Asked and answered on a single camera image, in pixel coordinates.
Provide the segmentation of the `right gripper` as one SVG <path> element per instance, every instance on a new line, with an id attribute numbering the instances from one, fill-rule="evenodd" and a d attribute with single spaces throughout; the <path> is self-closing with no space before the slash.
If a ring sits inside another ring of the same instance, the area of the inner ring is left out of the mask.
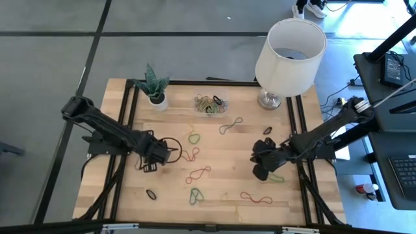
<path id="1" fill-rule="evenodd" d="M 276 143 L 271 138 L 258 140 L 252 148 L 252 159 L 254 163 L 252 173 L 260 181 L 268 179 L 269 172 L 274 172 L 287 162 L 292 162 L 294 153 L 292 149 L 286 145 L 276 147 Z"/>

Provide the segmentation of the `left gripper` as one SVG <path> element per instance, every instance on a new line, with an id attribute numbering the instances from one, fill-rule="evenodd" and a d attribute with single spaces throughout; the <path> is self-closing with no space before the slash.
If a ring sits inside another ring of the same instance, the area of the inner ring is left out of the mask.
<path id="1" fill-rule="evenodd" d="M 144 150 L 145 164 L 142 165 L 144 173 L 156 172 L 158 170 L 157 163 L 166 164 L 170 157 L 170 150 L 165 140 L 158 140 L 154 135 L 153 130 L 144 130 L 140 132 L 141 135 L 151 135 L 148 145 Z"/>

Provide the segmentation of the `red rubber band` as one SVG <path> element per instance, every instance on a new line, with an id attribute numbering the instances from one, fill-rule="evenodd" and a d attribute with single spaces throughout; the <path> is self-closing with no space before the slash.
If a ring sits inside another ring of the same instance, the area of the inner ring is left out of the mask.
<path id="1" fill-rule="evenodd" d="M 273 203 L 273 199 L 269 196 L 263 196 L 261 198 L 255 198 L 252 194 L 249 194 L 248 192 L 241 192 L 240 197 L 244 200 L 250 200 L 252 203 L 259 204 L 259 203 L 265 203 L 267 205 L 271 205 Z"/>
<path id="2" fill-rule="evenodd" d="M 183 158 L 187 162 L 193 162 L 196 160 L 196 156 L 197 154 L 199 154 L 199 152 L 200 152 L 200 149 L 198 147 L 193 148 L 191 154 L 189 154 L 189 152 L 186 150 L 182 150 L 181 158 Z"/>
<path id="3" fill-rule="evenodd" d="M 211 171 L 210 166 L 206 166 L 204 168 L 200 168 L 200 169 L 191 171 L 189 173 L 188 177 L 185 179 L 185 183 L 189 185 L 193 181 L 200 179 L 205 172 L 210 172 L 210 171 Z"/>

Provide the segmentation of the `grey rubber band top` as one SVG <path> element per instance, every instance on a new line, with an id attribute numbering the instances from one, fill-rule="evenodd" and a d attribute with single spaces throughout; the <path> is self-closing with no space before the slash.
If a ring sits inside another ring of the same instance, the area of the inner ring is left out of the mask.
<path id="1" fill-rule="evenodd" d="M 225 125 L 221 125 L 218 129 L 219 133 L 221 135 L 224 135 L 226 133 L 226 131 L 232 127 L 234 127 L 236 124 L 241 124 L 243 122 L 243 118 L 242 117 L 237 117 L 233 123 L 229 123 L 229 124 L 225 124 Z"/>

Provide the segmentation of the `yellow rubber band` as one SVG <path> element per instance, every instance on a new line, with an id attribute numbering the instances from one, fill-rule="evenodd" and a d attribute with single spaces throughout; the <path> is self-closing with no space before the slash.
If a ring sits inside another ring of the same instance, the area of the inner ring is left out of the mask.
<path id="1" fill-rule="evenodd" d="M 229 199 L 228 193 L 225 192 L 221 195 L 220 201 L 228 205 L 234 206 L 234 217 L 237 222 L 242 222 L 242 217 L 239 214 L 239 205 L 235 200 Z"/>

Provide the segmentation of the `clear plastic bin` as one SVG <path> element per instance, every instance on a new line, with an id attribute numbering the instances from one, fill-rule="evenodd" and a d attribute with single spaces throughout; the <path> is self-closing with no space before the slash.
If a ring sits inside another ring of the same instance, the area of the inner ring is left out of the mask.
<path id="1" fill-rule="evenodd" d="M 225 114 L 229 109 L 229 101 L 221 98 L 223 104 L 217 105 L 213 101 L 213 96 L 216 95 L 195 95 L 192 104 L 193 111 L 198 114 L 207 114 L 209 116 Z"/>

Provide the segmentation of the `snake plant in white pot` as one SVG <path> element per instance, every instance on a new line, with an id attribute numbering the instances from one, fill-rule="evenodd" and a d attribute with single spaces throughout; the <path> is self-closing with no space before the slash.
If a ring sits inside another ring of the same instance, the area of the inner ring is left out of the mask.
<path id="1" fill-rule="evenodd" d="M 145 80 L 133 79 L 133 84 L 141 89 L 148 97 L 149 103 L 156 111 L 164 111 L 168 108 L 168 99 L 165 89 L 169 85 L 170 77 L 157 77 L 153 68 L 147 63 Z"/>

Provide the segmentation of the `table lamp white shade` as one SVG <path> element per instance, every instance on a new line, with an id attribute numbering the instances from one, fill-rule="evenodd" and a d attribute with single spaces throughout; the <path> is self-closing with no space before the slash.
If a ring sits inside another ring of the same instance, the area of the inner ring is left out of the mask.
<path id="1" fill-rule="evenodd" d="M 312 21 L 288 18 L 274 24 L 255 64 L 259 106 L 274 110 L 282 98 L 308 91 L 327 45 L 325 32 Z"/>

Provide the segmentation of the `red white bottle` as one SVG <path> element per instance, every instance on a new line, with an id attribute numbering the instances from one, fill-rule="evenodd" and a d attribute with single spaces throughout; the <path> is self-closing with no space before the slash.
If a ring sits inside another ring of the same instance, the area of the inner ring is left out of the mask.
<path id="1" fill-rule="evenodd" d="M 364 183 L 355 186 L 358 194 L 374 194 L 379 189 L 379 186 L 374 183 Z"/>

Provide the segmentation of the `black desk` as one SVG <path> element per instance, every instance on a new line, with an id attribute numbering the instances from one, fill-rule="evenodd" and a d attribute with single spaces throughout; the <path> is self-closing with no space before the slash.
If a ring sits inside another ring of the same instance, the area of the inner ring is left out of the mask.
<path id="1" fill-rule="evenodd" d="M 371 103 L 394 92 L 392 88 L 380 84 L 382 66 L 379 62 L 369 62 L 366 54 L 354 55 L 354 61 Z M 416 101 L 416 56 L 404 55 L 404 63 L 409 68 L 410 78 L 415 82 L 407 94 L 391 97 L 375 108 L 374 119 L 378 124 L 378 130 L 370 132 L 368 137 L 392 206 L 398 210 L 416 211 L 416 201 L 405 198 L 389 162 L 390 157 L 416 155 L 416 113 L 389 112 L 395 107 Z"/>

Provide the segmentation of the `dark chair base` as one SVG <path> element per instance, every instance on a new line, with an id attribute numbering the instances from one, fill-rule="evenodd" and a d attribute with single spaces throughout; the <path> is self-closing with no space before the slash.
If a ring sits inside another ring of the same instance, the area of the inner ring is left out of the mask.
<path id="1" fill-rule="evenodd" d="M 13 153 L 15 155 L 24 155 L 25 150 L 0 141 L 0 156 L 3 153 Z"/>

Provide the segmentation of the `black keyboard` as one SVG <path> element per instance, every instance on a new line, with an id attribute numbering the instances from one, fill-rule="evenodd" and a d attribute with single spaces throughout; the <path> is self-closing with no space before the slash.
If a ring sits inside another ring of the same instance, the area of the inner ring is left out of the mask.
<path id="1" fill-rule="evenodd" d="M 416 201 L 416 155 L 389 157 L 388 160 L 403 196 Z"/>

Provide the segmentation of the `person's shoe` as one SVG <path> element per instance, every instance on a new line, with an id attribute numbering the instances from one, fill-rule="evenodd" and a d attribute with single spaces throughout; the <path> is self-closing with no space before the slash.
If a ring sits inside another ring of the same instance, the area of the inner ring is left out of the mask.
<path id="1" fill-rule="evenodd" d="M 308 11 L 310 11 L 315 17 L 324 19 L 327 14 L 324 11 L 326 0 L 309 0 L 306 5 Z"/>
<path id="2" fill-rule="evenodd" d="M 304 8 L 306 4 L 307 0 L 296 0 L 291 8 L 293 18 L 304 19 Z"/>

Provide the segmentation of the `black power adapter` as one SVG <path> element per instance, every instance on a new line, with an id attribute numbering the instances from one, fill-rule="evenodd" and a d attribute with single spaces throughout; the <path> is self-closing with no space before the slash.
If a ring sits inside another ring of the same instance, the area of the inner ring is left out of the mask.
<path id="1" fill-rule="evenodd" d="M 391 88 L 400 88 L 405 82 L 404 59 L 396 53 L 386 53 L 383 57 L 380 83 Z"/>

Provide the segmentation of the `black diagonal pole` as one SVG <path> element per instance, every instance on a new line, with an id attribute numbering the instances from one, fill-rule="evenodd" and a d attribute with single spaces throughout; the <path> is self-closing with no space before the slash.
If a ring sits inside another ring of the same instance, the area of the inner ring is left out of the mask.
<path id="1" fill-rule="evenodd" d="M 414 29 L 416 29 L 416 14 L 412 15 L 411 18 L 385 39 L 373 52 L 366 55 L 366 59 L 371 63 L 377 62 Z"/>

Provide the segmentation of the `silver aluminium bracket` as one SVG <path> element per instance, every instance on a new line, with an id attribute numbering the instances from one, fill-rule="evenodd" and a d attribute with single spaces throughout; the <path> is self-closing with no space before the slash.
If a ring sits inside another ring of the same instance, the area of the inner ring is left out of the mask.
<path id="1" fill-rule="evenodd" d="M 281 234 L 320 234 L 320 231 L 305 227 L 282 227 Z"/>
<path id="2" fill-rule="evenodd" d="M 103 224 L 101 230 L 104 232 L 111 232 L 124 229 L 138 229 L 139 223 L 121 223 L 121 224 Z"/>

